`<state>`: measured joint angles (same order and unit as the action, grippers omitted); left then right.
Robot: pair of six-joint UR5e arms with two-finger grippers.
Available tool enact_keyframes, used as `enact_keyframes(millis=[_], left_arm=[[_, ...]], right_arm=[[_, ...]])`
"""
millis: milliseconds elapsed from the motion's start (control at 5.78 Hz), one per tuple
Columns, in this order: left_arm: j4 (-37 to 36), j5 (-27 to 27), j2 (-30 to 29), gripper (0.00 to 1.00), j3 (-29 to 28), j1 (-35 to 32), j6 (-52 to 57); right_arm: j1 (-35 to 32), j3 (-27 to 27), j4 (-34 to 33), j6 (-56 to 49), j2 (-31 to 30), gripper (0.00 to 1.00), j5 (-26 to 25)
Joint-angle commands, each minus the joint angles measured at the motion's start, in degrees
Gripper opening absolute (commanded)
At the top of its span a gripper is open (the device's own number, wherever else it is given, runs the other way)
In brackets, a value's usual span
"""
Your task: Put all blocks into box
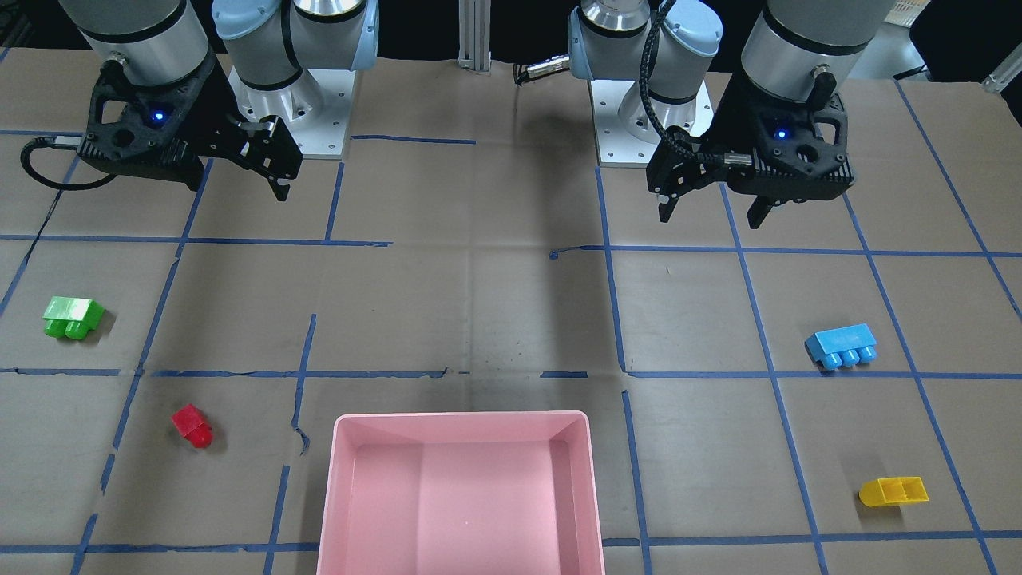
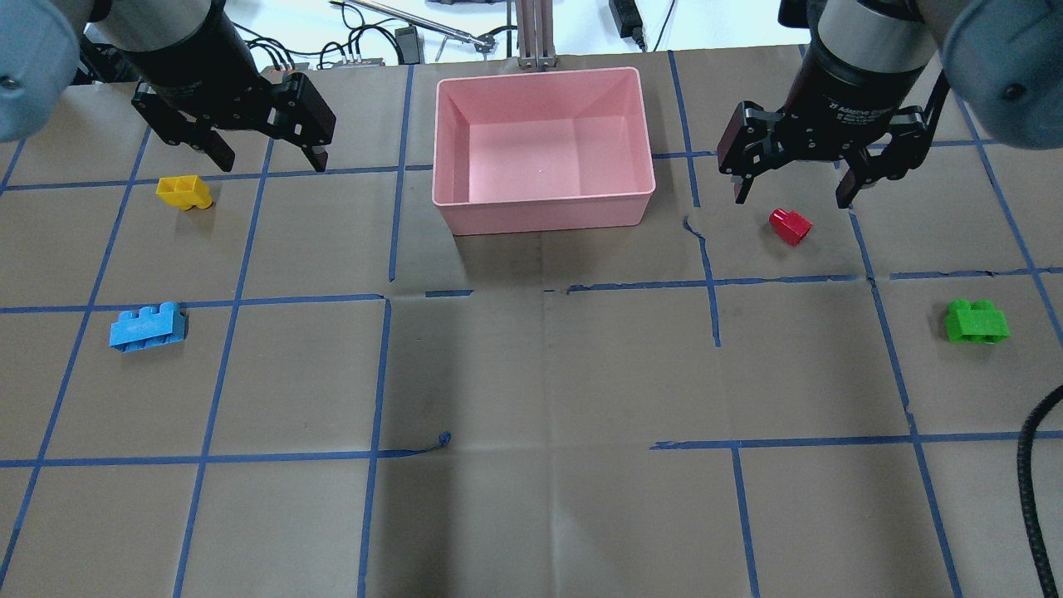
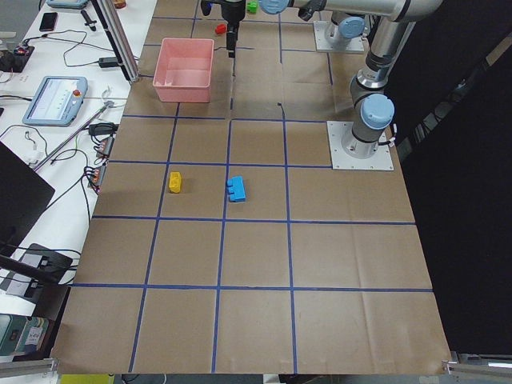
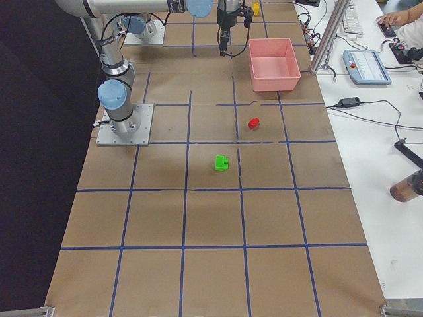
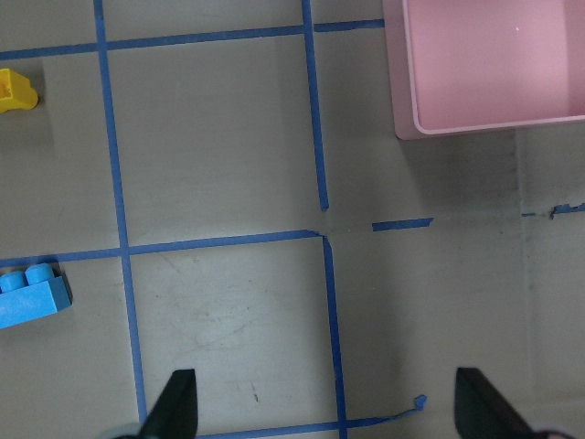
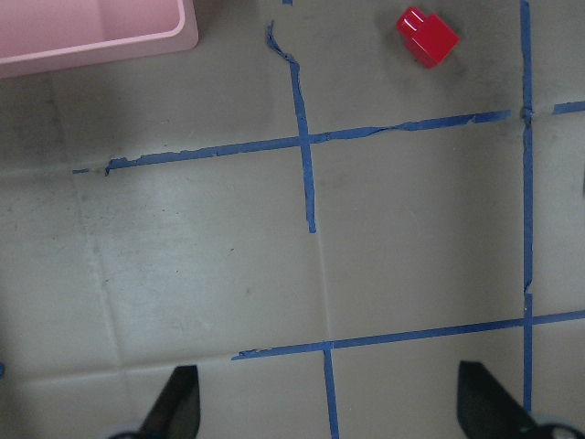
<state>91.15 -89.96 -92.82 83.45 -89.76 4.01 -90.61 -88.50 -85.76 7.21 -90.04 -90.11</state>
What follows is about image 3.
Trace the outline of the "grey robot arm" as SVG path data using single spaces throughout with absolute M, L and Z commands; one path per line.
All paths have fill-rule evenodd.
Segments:
M 416 21 L 431 15 L 442 4 L 440 1 L 260 1 L 266 14 L 280 14 L 287 8 L 296 8 L 298 17 L 310 20 L 315 13 L 331 12 L 331 21 L 325 28 L 324 39 L 331 45 L 362 35 L 366 17 L 376 16 L 378 24 L 370 30 L 373 39 L 365 65 L 352 78 L 352 97 L 355 119 L 352 127 L 340 139 L 343 151 L 356 159 L 374 156 L 382 142 L 381 135 L 391 126 L 394 104 L 384 95 L 390 69 L 394 65 L 408 30 Z
M 332 44 L 348 42 L 354 38 L 360 38 L 365 28 L 364 14 L 334 11 L 326 28 L 325 37 Z

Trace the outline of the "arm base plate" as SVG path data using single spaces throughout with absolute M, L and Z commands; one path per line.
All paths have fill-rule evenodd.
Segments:
M 380 141 L 360 142 L 353 135 L 352 125 L 352 122 L 326 122 L 332 169 L 393 171 L 389 146 L 380 146 Z
M 315 21 L 313 28 L 317 52 L 363 54 L 365 51 L 361 36 L 344 38 L 331 21 Z

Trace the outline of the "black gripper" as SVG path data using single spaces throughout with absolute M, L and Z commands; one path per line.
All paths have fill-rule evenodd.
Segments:
M 211 13 L 213 4 L 220 5 L 221 15 L 225 21 L 241 21 L 245 18 L 245 2 L 243 0 L 200 1 L 200 7 L 202 10 L 202 14 L 204 16 L 208 16 Z M 226 50 L 227 50 L 228 56 L 232 59 L 236 58 L 238 29 L 239 29 L 239 22 L 228 22 L 227 23 Z

